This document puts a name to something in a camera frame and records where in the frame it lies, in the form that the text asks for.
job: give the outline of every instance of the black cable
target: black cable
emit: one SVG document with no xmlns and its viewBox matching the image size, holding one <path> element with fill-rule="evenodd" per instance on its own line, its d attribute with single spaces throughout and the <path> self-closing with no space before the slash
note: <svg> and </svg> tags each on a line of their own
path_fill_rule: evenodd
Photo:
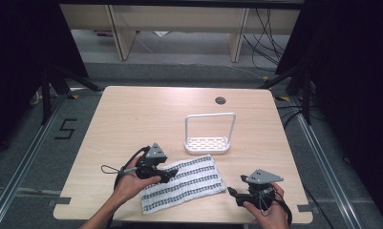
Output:
<svg viewBox="0 0 383 229">
<path fill-rule="evenodd" d="M 275 52 L 275 55 L 277 56 L 278 60 L 280 60 L 280 59 L 281 59 L 280 54 L 283 54 L 283 53 L 282 53 L 282 52 L 278 52 L 278 50 L 277 50 L 277 48 L 276 48 L 275 46 L 279 47 L 282 51 L 284 51 L 284 49 L 283 49 L 280 45 L 278 45 L 278 43 L 277 43 L 277 42 L 274 40 L 274 38 L 272 37 L 272 29 L 271 29 L 271 22 L 270 22 L 271 9 L 267 9 L 267 20 L 266 20 L 266 25 L 264 24 L 264 22 L 263 22 L 263 20 L 262 20 L 262 18 L 261 18 L 261 16 L 260 16 L 260 13 L 258 12 L 257 9 L 256 9 L 256 14 L 257 14 L 257 17 L 259 18 L 260 23 L 262 24 L 262 28 L 263 28 L 262 35 L 260 36 L 259 39 L 257 39 L 257 38 L 255 37 L 256 40 L 257 40 L 258 42 L 260 42 L 260 40 L 261 40 L 261 38 L 263 37 L 263 35 L 266 34 L 266 37 L 267 37 L 268 40 L 270 41 L 270 43 L 271 43 L 271 45 L 272 45 L 272 48 L 269 48 L 269 47 L 263 45 L 262 43 L 260 43 L 260 44 L 261 44 L 264 48 L 266 48 L 266 49 L 268 49 L 268 50 L 270 50 L 270 51 Z"/>
<path fill-rule="evenodd" d="M 281 197 L 282 200 L 279 200 L 277 198 L 274 198 L 272 197 L 271 195 L 265 195 L 265 197 L 267 198 L 271 198 L 273 201 L 277 202 L 278 204 L 280 204 L 280 206 L 284 209 L 284 211 L 287 213 L 287 223 L 288 223 L 288 226 L 291 225 L 292 223 L 292 212 L 291 210 L 289 209 L 288 205 L 286 204 L 286 202 L 284 201 L 284 198 Z"/>
<path fill-rule="evenodd" d="M 272 62 L 273 64 L 275 65 L 278 65 L 278 61 L 277 60 L 274 60 L 273 58 L 271 58 L 269 55 L 265 54 L 264 52 L 260 51 L 257 49 L 257 44 L 255 46 L 253 46 L 250 41 L 245 37 L 244 35 L 244 39 L 245 41 L 247 42 L 248 46 L 250 46 L 250 48 L 253 50 L 253 54 L 256 52 L 258 53 L 259 55 L 261 55 L 262 57 L 264 57 L 265 59 L 269 60 L 270 62 Z"/>
<path fill-rule="evenodd" d="M 291 114 L 291 113 L 296 113 L 296 112 L 297 112 L 297 110 L 293 110 L 293 111 L 287 112 L 286 114 L 282 115 L 282 116 L 280 117 L 280 119 L 283 120 L 283 118 L 286 117 L 287 115 L 289 115 L 289 114 Z"/>
<path fill-rule="evenodd" d="M 251 54 L 251 62 L 253 63 L 254 67 L 256 67 L 256 69 L 259 69 L 259 70 L 262 70 L 262 71 L 266 71 L 266 72 L 271 72 L 271 73 L 275 72 L 275 70 L 268 70 L 268 69 L 260 68 L 259 66 L 257 66 L 256 63 L 254 62 L 254 51 Z"/>
<path fill-rule="evenodd" d="M 295 116 L 297 116 L 298 114 L 302 113 L 304 110 L 299 110 L 299 111 L 294 111 L 295 114 L 291 115 L 287 121 L 283 124 L 283 127 L 284 129 L 287 127 L 288 123 L 290 122 L 290 120 L 292 120 L 292 118 L 294 118 Z"/>
<path fill-rule="evenodd" d="M 106 172 L 106 171 L 104 171 L 104 167 L 107 167 L 108 169 L 111 169 L 111 170 L 114 170 L 114 171 L 113 171 L 113 172 Z M 119 170 L 118 170 L 118 169 L 113 168 L 113 167 L 108 166 L 108 165 L 101 165 L 101 171 L 102 171 L 102 173 L 104 173 L 104 174 L 117 174 L 117 173 L 119 173 Z"/>
<path fill-rule="evenodd" d="M 307 186 L 305 186 L 305 184 L 302 184 L 304 186 L 304 190 L 305 192 L 307 192 L 307 194 L 310 196 L 310 198 L 313 200 L 313 202 L 315 203 L 316 207 L 319 209 L 319 212 L 322 214 L 322 216 L 325 218 L 325 220 L 328 222 L 329 224 L 329 227 L 334 229 L 334 226 L 333 224 L 331 223 L 331 221 L 329 220 L 328 216 L 326 216 L 325 212 L 322 210 L 322 208 L 320 207 L 319 203 L 316 201 L 315 197 L 312 195 L 312 193 L 309 191 L 309 189 L 307 188 Z"/>
<path fill-rule="evenodd" d="M 277 109 L 285 109 L 285 108 L 302 108 L 302 105 L 291 105 L 285 107 L 277 107 Z"/>
<path fill-rule="evenodd" d="M 277 192 L 275 192 L 275 194 L 278 195 L 278 197 L 280 197 L 282 201 L 285 201 L 284 198 L 283 198 L 283 196 L 281 196 L 281 194 L 279 194 L 279 193 L 277 193 Z"/>
<path fill-rule="evenodd" d="M 123 171 L 126 169 L 126 167 L 128 167 L 128 165 L 135 159 L 135 157 L 137 157 L 138 154 L 140 154 L 141 152 L 146 152 L 149 149 L 150 149 L 150 146 L 146 146 L 146 147 L 141 148 L 140 150 L 138 150 L 136 153 L 134 153 L 132 155 L 132 157 L 128 160 L 128 162 L 126 162 L 126 164 L 124 166 L 122 166 L 120 168 L 120 171 L 118 171 L 117 177 L 116 177 L 116 180 L 115 180 L 115 183 L 114 183 L 114 190 L 116 189 L 120 179 L 122 178 Z M 106 229 L 109 229 L 111 227 L 111 223 L 113 222 L 113 219 L 114 219 L 114 215 L 112 215 L 110 217 L 110 219 L 108 219 L 107 225 L 105 226 Z"/>
</svg>

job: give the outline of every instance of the floor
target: floor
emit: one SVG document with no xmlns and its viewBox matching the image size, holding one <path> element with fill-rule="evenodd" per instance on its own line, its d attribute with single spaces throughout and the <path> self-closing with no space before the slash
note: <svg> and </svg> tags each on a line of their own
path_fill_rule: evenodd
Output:
<svg viewBox="0 0 383 229">
<path fill-rule="evenodd" d="M 225 34 L 169 32 L 159 37 L 152 31 L 141 31 L 136 36 L 128 59 L 122 62 L 117 58 L 117 49 L 112 37 L 98 36 L 94 31 L 72 31 L 72 33 L 86 67 L 91 69 L 91 73 L 95 73 L 99 80 L 106 77 L 104 76 L 106 72 L 102 71 L 104 67 L 101 67 L 106 64 L 112 64 L 111 68 L 123 65 L 127 68 L 131 66 L 138 68 L 139 65 L 149 64 L 171 66 L 171 69 L 172 66 L 181 66 L 189 68 L 190 71 L 212 66 L 223 67 L 229 71 L 245 73 L 246 82 L 249 82 L 251 77 L 264 82 L 266 77 L 274 77 L 273 72 L 269 70 L 276 68 L 278 61 L 278 57 L 272 51 L 274 43 L 266 37 L 263 38 L 263 44 L 269 49 L 262 50 L 271 57 L 271 60 L 258 54 L 252 55 L 253 51 L 246 42 L 249 40 L 252 44 L 256 44 L 252 34 L 246 36 L 239 61 L 232 63 Z M 273 38 L 280 47 L 285 47 L 288 42 L 288 36 L 273 36 Z M 272 89 L 277 106 L 289 106 L 286 109 L 279 109 L 283 120 L 286 120 L 285 116 L 288 114 L 296 112 L 291 110 L 290 106 L 298 105 L 300 102 L 299 96 L 286 95 L 285 85 L 286 82 Z M 99 98 L 100 94 L 83 95 L 80 105 L 67 100 L 60 108 L 60 115 L 64 118 L 74 115 L 78 120 L 84 120 L 80 125 L 86 126 L 91 121 L 92 114 L 83 111 L 93 111 Z M 328 219 L 335 228 L 383 228 L 383 219 L 350 167 L 350 162 L 345 160 L 344 153 L 339 150 L 338 142 L 328 128 L 327 122 L 323 120 L 322 113 L 314 109 L 311 111 L 311 117 L 314 120 L 311 126 L 306 125 L 305 120 L 297 115 L 294 121 L 289 122 L 286 129 L 298 170 L 310 190 L 308 199 L 314 214 L 313 223 L 293 225 L 291 228 L 331 228 Z M 6 149 L 13 151 L 14 154 L 12 156 L 0 154 L 0 196 L 4 195 L 2 191 L 9 181 L 18 176 L 14 171 L 19 171 L 20 161 L 26 159 L 27 149 L 29 151 L 33 144 L 32 139 L 36 139 L 37 133 L 42 131 L 37 121 L 40 118 L 40 106 L 33 106 L 27 111 L 26 118 L 21 121 L 17 129 L 19 131 L 10 137 L 10 142 L 14 139 L 17 143 Z M 51 129 L 57 128 L 59 128 L 57 124 L 51 127 Z M 77 130 L 75 134 L 75 137 L 82 139 L 85 130 Z M 73 228 L 82 223 L 80 220 L 65 222 L 52 219 L 52 201 L 57 199 L 69 173 L 69 169 L 60 171 L 60 167 L 63 164 L 66 168 L 70 168 L 74 161 L 74 152 L 78 150 L 79 145 L 79 140 L 65 141 L 63 146 L 60 143 L 48 143 L 46 140 L 39 144 L 40 152 L 33 155 L 33 162 L 27 166 L 26 174 L 20 175 L 25 176 L 18 184 L 21 188 L 7 206 L 7 214 L 1 216 L 3 221 L 0 222 L 0 228 L 32 228 L 39 225 L 47 225 L 48 228 Z M 63 147 L 69 147 L 73 153 L 66 153 L 61 158 L 58 155 L 58 147 L 60 151 L 64 149 Z M 45 172 L 44 165 L 49 165 Z M 53 176 L 53 171 L 57 171 L 57 177 Z"/>
</svg>

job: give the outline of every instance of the human hand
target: human hand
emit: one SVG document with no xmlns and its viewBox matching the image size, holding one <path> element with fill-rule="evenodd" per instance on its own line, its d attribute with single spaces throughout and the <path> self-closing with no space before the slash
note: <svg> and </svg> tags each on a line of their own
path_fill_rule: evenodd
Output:
<svg viewBox="0 0 383 229">
<path fill-rule="evenodd" d="M 135 167 L 139 158 L 140 156 L 135 157 L 126 169 Z M 129 199 L 136 196 L 146 186 L 158 183 L 160 180 L 161 177 L 159 176 L 141 179 L 135 172 L 128 173 L 120 179 L 117 187 L 111 195 L 111 198 L 115 198 L 116 202 L 119 203 L 119 205 L 122 205 Z"/>
<path fill-rule="evenodd" d="M 284 190 L 276 183 L 271 183 L 275 191 L 279 194 L 275 198 L 283 201 Z M 265 211 L 257 209 L 252 203 L 245 201 L 243 206 L 255 217 L 251 222 L 253 224 L 260 224 L 264 229 L 285 229 L 288 228 L 287 213 L 283 207 L 276 201 L 272 201 L 271 206 Z"/>
</svg>

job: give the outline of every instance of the white cloth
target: white cloth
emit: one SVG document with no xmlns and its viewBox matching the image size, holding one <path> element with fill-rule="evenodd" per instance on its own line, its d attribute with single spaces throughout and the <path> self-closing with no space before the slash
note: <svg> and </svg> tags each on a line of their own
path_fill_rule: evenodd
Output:
<svg viewBox="0 0 383 229">
<path fill-rule="evenodd" d="M 211 155 L 181 160 L 160 169 L 164 171 L 178 169 L 179 171 L 168 183 L 149 185 L 140 192 L 144 214 L 151 214 L 226 190 Z"/>
</svg>

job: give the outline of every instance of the wire basket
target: wire basket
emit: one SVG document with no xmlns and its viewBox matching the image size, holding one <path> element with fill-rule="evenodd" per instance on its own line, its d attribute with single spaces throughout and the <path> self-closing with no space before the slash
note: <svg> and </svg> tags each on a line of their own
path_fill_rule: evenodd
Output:
<svg viewBox="0 0 383 229">
<path fill-rule="evenodd" d="M 191 118 L 203 118 L 212 116 L 232 116 L 228 136 L 210 136 L 210 137 L 189 137 L 188 120 Z M 232 136 L 233 126 L 235 125 L 236 115 L 233 113 L 219 114 L 192 114 L 185 119 L 185 141 L 184 146 L 188 153 L 193 155 L 211 154 L 220 155 L 226 153 L 230 148 L 230 137 Z"/>
</svg>

